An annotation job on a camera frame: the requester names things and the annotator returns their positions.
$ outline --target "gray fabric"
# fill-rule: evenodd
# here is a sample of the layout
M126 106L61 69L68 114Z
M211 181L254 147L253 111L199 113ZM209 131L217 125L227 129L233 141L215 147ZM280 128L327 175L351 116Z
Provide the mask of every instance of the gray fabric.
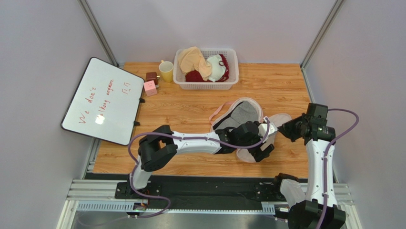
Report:
M248 101L244 101L239 104L232 112L231 116L226 120L223 120L222 123L215 129L224 129L226 127L239 127L241 124L244 124L248 121L254 122L258 121L258 113Z

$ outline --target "dark red cloth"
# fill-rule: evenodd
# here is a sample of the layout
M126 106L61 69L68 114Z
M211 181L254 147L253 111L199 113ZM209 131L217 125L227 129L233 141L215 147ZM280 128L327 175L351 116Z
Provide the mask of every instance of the dark red cloth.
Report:
M223 64L225 66L225 73L220 78L220 80L218 80L216 82L224 82L224 81L228 80L228 74L229 74L230 71L229 71L229 68L228 68L227 60L224 57L224 55L223 54L219 54L219 55L221 56L221 59L222 59ZM186 78L186 82L213 83L213 81L211 81L211 80L204 81L202 76L200 75L200 72L198 72L196 70L187 73L185 78Z

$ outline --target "pink block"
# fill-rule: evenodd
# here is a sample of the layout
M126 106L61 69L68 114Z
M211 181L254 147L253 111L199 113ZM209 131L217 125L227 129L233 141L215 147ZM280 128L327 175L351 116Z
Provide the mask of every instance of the pink block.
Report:
M158 93L156 91L155 83L152 80L144 83L144 90L147 93L147 96L155 95Z

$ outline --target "wooden table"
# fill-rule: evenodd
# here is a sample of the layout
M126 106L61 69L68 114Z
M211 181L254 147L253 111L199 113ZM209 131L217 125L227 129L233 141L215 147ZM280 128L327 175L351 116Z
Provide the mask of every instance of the wooden table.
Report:
M141 77L147 72L159 72L156 62L128 62L124 70ZM224 102L241 97L256 100L264 115L288 113L296 118L309 103L305 82L298 64L239 64L240 80L230 90L182 90L174 82L160 80L158 94L145 97L140 107L134 135L150 132L168 124L183 133L207 133L208 117ZM222 115L229 106L213 118ZM307 177L307 154L303 140L291 143L281 134L275 139L275 150L260 163L240 161L235 153L226 155L186 154L172 158L154 174L219 177L274 177L280 172L300 178ZM132 145L137 152L138 141ZM134 167L126 146L102 142L94 173L130 173Z

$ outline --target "handwriting on whiteboard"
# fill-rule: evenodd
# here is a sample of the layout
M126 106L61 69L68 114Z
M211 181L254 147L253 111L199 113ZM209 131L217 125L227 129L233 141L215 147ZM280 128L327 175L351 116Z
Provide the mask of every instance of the handwriting on whiteboard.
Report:
M114 80L110 80L109 84L107 85L106 95L110 95L110 93L114 92L113 82L114 82ZM130 85L131 85L130 83L125 82L123 85L124 88L122 88L121 92L124 94L129 94L131 89L128 89L128 86L130 86ZM96 88L92 87L91 89L89 89L89 91L90 91L90 94L89 94L89 96L85 97L85 100L91 104L91 103L93 103L93 100L96 97ZM97 110L97 113L99 113L97 115L98 119L100 119L101 116L104 116L109 104L111 104L111 102L106 99L102 102L102 104L100 106L98 106L98 110ZM80 113L81 113L81 115L79 116L79 123L85 124L86 115L90 114L90 111L84 111L84 112L80 112Z

